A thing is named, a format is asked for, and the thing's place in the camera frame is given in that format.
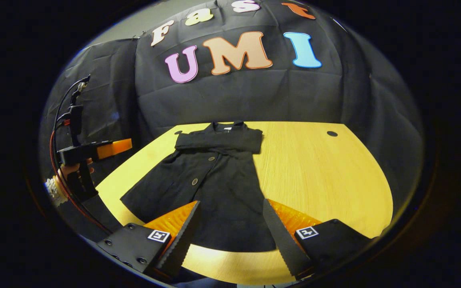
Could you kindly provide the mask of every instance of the red cable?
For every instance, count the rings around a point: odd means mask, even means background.
[[[111,231],[109,231],[108,229],[106,229],[104,226],[102,226],[100,223],[98,223],[97,221],[95,221],[94,219],[92,219],[91,217],[89,217],[83,210],[81,210],[81,208],[79,208],[79,206],[72,200],[71,196],[69,195],[69,192],[67,192],[67,189],[64,185],[64,182],[62,181],[62,179],[60,178],[60,175],[58,174],[58,169],[56,168],[56,165],[54,164],[54,158],[53,158],[53,135],[54,135],[55,131],[53,131],[53,133],[51,133],[51,139],[49,140],[49,155],[51,156],[51,164],[53,164],[53,169],[54,169],[54,173],[56,174],[56,177],[58,178],[59,182],[60,182],[60,185],[62,186],[62,189],[63,189],[63,193],[66,195],[66,197],[72,202],[72,204],[77,208],[77,210],[79,212],[81,212],[81,214],[84,216],[84,217],[87,217],[88,220],[92,221],[94,224],[96,224],[97,226],[99,226],[99,228],[103,229],[104,231],[106,232],[109,232],[111,233]]]

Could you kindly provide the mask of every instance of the wooden table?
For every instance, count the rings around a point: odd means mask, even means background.
[[[320,221],[340,219],[373,238],[391,221],[389,184],[368,149],[343,124],[245,122],[263,131],[261,154],[254,155],[264,197]],[[148,171],[174,152],[177,136],[206,124],[172,128],[128,159],[98,186],[101,199],[122,224],[144,224],[119,200]],[[333,131],[337,136],[330,136]],[[225,282],[264,285],[295,281],[278,250],[236,253],[191,245],[182,265]]]

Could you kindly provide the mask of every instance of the pink letter u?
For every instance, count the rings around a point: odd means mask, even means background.
[[[190,66],[190,69],[186,73],[181,73],[181,70],[179,69],[179,64],[177,62],[179,53],[172,54],[165,59],[165,63],[168,65],[168,69],[170,70],[170,77],[172,77],[172,80],[177,83],[186,83],[197,76],[198,64],[197,57],[195,57],[195,50],[197,50],[197,46],[193,45],[182,51],[182,54],[186,55],[188,58],[188,65]]]

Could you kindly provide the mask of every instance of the yellow table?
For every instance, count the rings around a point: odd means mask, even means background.
[[[245,122],[263,131],[261,154],[254,155],[264,197],[320,221],[339,219],[373,238],[391,221],[389,184],[368,149],[343,124]],[[120,198],[148,171],[174,152],[177,136],[209,123],[172,128],[104,179],[97,190],[122,224],[144,224]],[[330,136],[333,131],[338,136]],[[295,281],[278,250],[237,253],[191,245],[183,267],[225,282],[264,285]]]

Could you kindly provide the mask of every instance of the black garment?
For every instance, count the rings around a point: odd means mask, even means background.
[[[252,158],[261,142],[262,131],[243,122],[213,122],[203,131],[180,134],[176,151],[120,200],[144,222],[200,200],[202,220],[193,244],[233,252],[274,250]]]

